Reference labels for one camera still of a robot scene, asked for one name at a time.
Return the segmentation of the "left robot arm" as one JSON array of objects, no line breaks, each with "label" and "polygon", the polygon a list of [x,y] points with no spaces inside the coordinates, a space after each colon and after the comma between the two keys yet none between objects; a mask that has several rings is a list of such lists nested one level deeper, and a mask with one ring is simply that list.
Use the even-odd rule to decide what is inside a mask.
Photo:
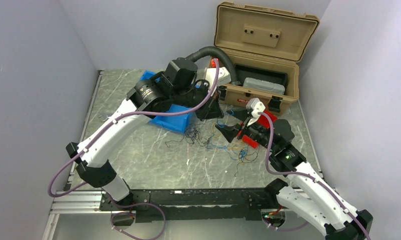
[{"label": "left robot arm", "polygon": [[197,70],[190,59],[170,61],[167,69],[138,81],[92,135],[68,145],[79,177],[90,186],[103,189],[119,210],[131,206],[133,193],[109,157],[131,134],[159,116],[195,114],[201,121],[223,116],[216,90],[230,81],[230,71],[217,58],[206,69],[204,78],[197,79]]}]

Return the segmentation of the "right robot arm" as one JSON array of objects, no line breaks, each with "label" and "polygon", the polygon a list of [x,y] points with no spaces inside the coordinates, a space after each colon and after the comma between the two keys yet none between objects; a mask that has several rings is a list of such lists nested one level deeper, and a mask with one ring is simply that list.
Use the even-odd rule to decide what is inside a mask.
[{"label": "right robot arm", "polygon": [[292,145],[295,137],[290,123],[272,118],[265,112],[234,111],[242,122],[233,126],[215,127],[228,142],[248,137],[266,149],[265,168],[302,189],[297,193],[281,179],[273,181],[264,193],[264,202],[275,208],[281,205],[292,210],[314,226],[326,240],[369,240],[372,214],[358,210],[333,190],[314,170],[306,158]]}]

